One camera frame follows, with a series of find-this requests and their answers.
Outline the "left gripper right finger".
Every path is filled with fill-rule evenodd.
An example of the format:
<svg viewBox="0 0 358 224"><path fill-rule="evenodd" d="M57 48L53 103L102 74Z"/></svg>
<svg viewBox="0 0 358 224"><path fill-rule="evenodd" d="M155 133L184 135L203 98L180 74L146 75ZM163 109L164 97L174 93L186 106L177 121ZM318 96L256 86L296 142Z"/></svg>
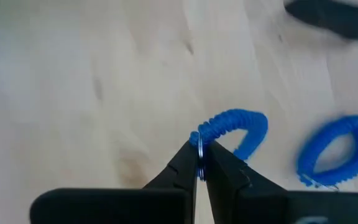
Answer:
<svg viewBox="0 0 358 224"><path fill-rule="evenodd" d="M287 191L217 142L206 151L206 184L215 224L285 224Z"/></svg>

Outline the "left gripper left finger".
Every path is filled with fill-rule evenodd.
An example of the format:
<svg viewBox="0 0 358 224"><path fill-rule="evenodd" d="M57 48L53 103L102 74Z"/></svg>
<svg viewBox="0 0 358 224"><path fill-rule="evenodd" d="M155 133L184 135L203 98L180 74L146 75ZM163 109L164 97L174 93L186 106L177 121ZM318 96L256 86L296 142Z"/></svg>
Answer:
<svg viewBox="0 0 358 224"><path fill-rule="evenodd" d="M149 183L145 190L157 192L163 202L158 214L168 220L165 224L194 224L197 186L197 151L189 142L179 149L166 167Z"/></svg>

